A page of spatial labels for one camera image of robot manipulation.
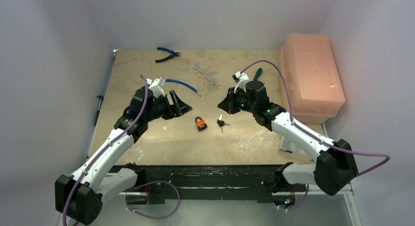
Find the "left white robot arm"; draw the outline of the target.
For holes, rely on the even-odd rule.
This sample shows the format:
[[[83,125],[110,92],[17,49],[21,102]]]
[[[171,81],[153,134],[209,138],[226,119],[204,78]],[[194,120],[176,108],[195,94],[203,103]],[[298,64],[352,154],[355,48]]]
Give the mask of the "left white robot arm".
[[[67,217],[90,225],[103,205],[124,190],[141,191],[145,186],[161,184],[162,180],[146,182],[145,170],[129,164],[110,178],[107,173],[116,161],[147,131],[148,123],[158,118],[165,120],[183,116],[192,107],[171,90],[167,95],[156,95],[148,87],[136,91],[128,107],[117,120],[114,129],[101,147],[71,175],[61,175],[55,181],[55,208]]]

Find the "orange black padlock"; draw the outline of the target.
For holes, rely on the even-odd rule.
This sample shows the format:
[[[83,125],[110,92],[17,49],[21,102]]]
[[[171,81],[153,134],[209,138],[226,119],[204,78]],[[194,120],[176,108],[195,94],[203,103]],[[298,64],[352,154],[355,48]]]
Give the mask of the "orange black padlock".
[[[195,117],[195,125],[199,132],[205,130],[208,127],[206,122],[199,116]]]

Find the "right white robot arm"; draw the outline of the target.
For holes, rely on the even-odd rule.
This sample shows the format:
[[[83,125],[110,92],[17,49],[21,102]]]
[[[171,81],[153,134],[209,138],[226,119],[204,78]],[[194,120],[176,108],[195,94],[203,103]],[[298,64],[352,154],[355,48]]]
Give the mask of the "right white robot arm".
[[[217,107],[228,114],[250,112],[259,125],[287,138],[315,162],[288,162],[277,169],[276,189],[287,190],[294,184],[316,185],[324,193],[334,196],[358,176],[351,145],[347,141],[333,141],[303,127],[282,106],[270,101],[266,88],[259,81],[249,81],[244,90],[229,88]]]

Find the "blue cable lock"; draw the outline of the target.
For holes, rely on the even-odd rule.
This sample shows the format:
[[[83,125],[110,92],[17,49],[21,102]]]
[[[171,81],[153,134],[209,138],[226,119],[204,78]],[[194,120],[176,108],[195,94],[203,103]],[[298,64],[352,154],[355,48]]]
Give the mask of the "blue cable lock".
[[[175,79],[166,79],[165,81],[166,82],[170,82],[170,83],[177,83],[177,84],[183,85],[183,86],[191,89],[192,91],[194,91],[199,97],[202,96],[197,89],[195,89],[194,87],[192,87],[191,85],[189,85],[189,84],[187,84],[185,82],[182,82],[180,80],[175,80]],[[150,82],[152,82],[152,80],[151,79],[147,79],[147,84],[148,85],[151,84]]]

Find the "black padlock keys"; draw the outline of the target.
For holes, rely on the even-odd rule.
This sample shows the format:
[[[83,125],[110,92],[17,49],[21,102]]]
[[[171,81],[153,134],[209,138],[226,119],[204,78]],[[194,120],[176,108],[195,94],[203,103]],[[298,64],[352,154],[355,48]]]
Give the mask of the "black padlock keys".
[[[219,126],[219,128],[220,128],[220,130],[221,130],[221,133],[223,133],[223,128],[225,127],[225,126],[230,126],[230,124],[229,123],[227,123],[227,122],[225,122],[224,120],[223,120],[223,115],[222,114],[220,114],[219,115],[219,117],[218,117],[218,119],[217,119],[217,125]]]

